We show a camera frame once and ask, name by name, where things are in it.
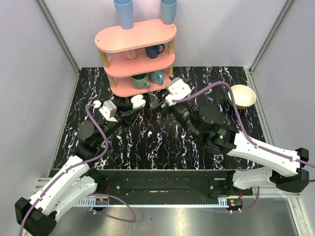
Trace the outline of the white earbud charging case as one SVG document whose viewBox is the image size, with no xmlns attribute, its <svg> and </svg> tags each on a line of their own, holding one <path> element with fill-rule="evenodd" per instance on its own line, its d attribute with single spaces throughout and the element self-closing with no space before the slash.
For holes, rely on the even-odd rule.
<svg viewBox="0 0 315 236">
<path fill-rule="evenodd" d="M 131 103 L 132 103 L 132 108 L 137 109 L 137 108 L 144 108 L 146 105 L 146 100 L 144 99 L 144 96 L 141 94 L 138 94 L 136 96 L 133 96 L 131 98 Z"/>
</svg>

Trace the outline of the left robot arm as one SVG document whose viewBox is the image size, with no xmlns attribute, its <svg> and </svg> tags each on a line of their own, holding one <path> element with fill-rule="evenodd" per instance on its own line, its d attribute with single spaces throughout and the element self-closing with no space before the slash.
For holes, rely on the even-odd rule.
<svg viewBox="0 0 315 236">
<path fill-rule="evenodd" d="M 120 126 L 132 126 L 143 107 L 138 102 L 114 104 L 98 100 L 85 106 L 88 119 L 78 126 L 79 145 L 74 153 L 38 192 L 15 203 L 19 235 L 26 231 L 32 236 L 48 236 L 61 217 L 85 197 L 96 196 L 98 201 L 90 207 L 97 214 L 110 199 L 127 205 L 115 189 L 122 182 L 108 180 L 93 165 L 107 153 L 108 136 Z"/>
</svg>

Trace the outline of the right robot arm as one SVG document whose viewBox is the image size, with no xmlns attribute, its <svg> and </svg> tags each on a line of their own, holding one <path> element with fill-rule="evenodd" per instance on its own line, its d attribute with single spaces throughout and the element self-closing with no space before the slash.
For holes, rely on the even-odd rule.
<svg viewBox="0 0 315 236">
<path fill-rule="evenodd" d="M 154 111 L 172 113 L 187 135 L 215 155 L 235 156 L 262 165 L 258 169 L 228 172 L 221 184 L 224 191 L 234 195 L 252 187 L 272 186 L 290 193 L 300 193 L 310 183 L 309 172 L 303 167 L 309 152 L 305 148 L 286 150 L 247 138 L 236 127 L 224 125 L 224 115 L 211 103 L 193 108 L 189 102 L 169 106 L 149 95 Z"/>
</svg>

